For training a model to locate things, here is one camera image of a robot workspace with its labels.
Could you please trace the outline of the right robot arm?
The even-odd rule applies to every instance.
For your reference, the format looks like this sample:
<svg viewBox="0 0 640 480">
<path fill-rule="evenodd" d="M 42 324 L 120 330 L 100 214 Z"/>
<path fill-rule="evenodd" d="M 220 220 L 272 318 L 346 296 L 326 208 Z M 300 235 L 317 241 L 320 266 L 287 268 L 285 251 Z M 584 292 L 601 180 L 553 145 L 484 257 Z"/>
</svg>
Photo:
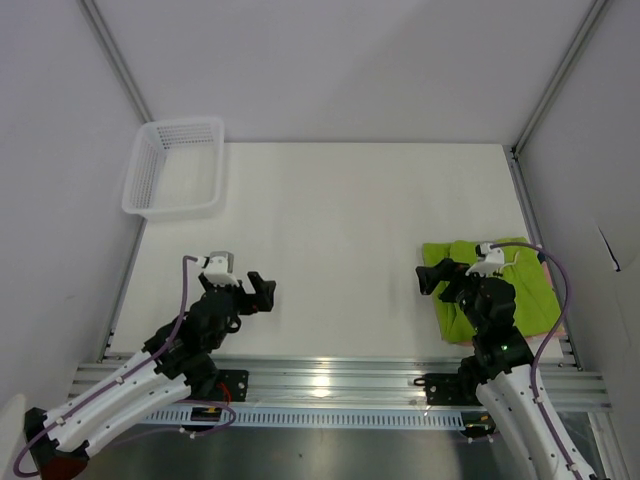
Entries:
<svg viewBox="0 0 640 480">
<path fill-rule="evenodd" d="M 473 353 L 454 374 L 414 383 L 431 404 L 484 407 L 527 479 L 594 479 L 594 468 L 567 433 L 542 385 L 538 361 L 515 325 L 516 290 L 499 277 L 450 258 L 416 269 L 423 295 L 458 306 L 474 329 Z"/>
</svg>

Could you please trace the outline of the lime green cloth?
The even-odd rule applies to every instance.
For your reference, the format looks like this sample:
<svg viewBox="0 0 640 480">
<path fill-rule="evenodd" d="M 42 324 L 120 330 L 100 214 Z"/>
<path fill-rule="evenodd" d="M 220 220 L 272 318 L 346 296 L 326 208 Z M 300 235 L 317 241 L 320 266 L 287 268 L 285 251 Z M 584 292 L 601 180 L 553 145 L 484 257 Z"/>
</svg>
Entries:
<svg viewBox="0 0 640 480">
<path fill-rule="evenodd" d="M 550 331 L 560 315 L 554 289 L 548 279 L 547 270 L 540 263 L 538 252 L 519 247 L 524 237 L 503 238 L 502 243 L 506 265 L 499 270 L 500 277 L 513 285 L 516 296 L 515 325 L 528 337 L 540 337 Z M 473 264 L 477 260 L 476 244 L 465 240 L 451 243 L 425 243 L 422 246 L 424 265 L 433 267 L 441 260 L 450 258 L 458 263 Z M 469 344 L 475 334 L 471 324 L 460 308 L 453 303 L 445 303 L 439 295 L 447 284 L 439 284 L 433 294 L 433 303 L 439 323 L 441 337 L 452 344 Z"/>
</svg>

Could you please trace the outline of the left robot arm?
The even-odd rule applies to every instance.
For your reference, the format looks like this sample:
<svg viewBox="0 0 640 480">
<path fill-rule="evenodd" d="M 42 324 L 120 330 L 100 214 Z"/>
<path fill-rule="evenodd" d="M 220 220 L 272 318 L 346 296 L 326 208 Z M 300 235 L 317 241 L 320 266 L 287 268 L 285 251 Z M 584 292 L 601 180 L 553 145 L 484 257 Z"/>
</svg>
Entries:
<svg viewBox="0 0 640 480">
<path fill-rule="evenodd" d="M 255 271 L 248 279 L 252 292 L 241 282 L 215 284 L 201 274 L 200 299 L 182 302 L 176 318 L 115 373 L 55 409 L 28 410 L 26 445 L 19 455 L 32 458 L 32 476 L 73 479 L 94 455 L 147 415 L 184 400 L 223 399 L 212 351 L 239 331 L 242 317 L 274 306 L 275 281 Z"/>
</svg>

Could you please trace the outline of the pink shark print shorts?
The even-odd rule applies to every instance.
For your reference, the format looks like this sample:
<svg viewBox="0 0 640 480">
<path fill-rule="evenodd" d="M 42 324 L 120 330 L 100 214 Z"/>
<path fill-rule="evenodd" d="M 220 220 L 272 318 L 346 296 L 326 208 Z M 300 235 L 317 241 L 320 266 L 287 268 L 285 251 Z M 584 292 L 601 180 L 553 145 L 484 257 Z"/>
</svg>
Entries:
<svg viewBox="0 0 640 480">
<path fill-rule="evenodd" d="M 507 267 L 502 279 L 516 291 L 515 325 L 530 344 L 541 342 L 555 325 L 561 313 L 556 288 L 546 263 L 540 273 L 529 273 Z"/>
</svg>

